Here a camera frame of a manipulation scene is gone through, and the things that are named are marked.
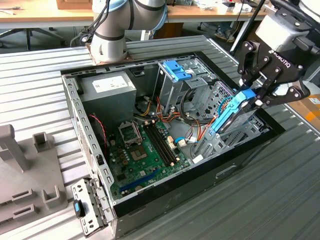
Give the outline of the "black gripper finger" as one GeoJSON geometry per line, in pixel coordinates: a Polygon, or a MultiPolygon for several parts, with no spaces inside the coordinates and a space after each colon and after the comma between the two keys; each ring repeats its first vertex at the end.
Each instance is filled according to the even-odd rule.
{"type": "Polygon", "coordinates": [[[281,84],[274,83],[269,86],[265,82],[262,87],[256,90],[254,103],[259,107],[262,105],[276,106],[302,100],[310,94],[310,90],[303,84],[302,80],[281,84]]]}
{"type": "Polygon", "coordinates": [[[255,55],[259,53],[260,44],[255,41],[245,41],[240,49],[237,72],[241,75],[240,85],[250,88],[261,74],[259,73],[269,62],[268,56],[257,57],[254,65],[255,55]]]}

